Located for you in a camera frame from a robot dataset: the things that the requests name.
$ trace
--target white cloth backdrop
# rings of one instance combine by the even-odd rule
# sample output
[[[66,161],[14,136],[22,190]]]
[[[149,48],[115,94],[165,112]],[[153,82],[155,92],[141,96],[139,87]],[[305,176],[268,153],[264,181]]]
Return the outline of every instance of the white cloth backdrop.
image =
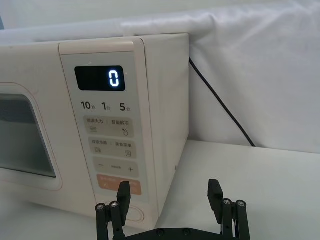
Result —
[[[258,147],[320,153],[320,2],[0,31],[1,43],[190,34],[190,57]],[[190,69],[190,138],[249,145]]]

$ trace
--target glass window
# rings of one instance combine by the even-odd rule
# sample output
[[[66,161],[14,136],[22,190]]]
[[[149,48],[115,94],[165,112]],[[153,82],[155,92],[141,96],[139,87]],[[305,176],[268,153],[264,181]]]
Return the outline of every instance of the glass window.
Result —
[[[0,168],[55,178],[32,105],[20,94],[0,94]]]

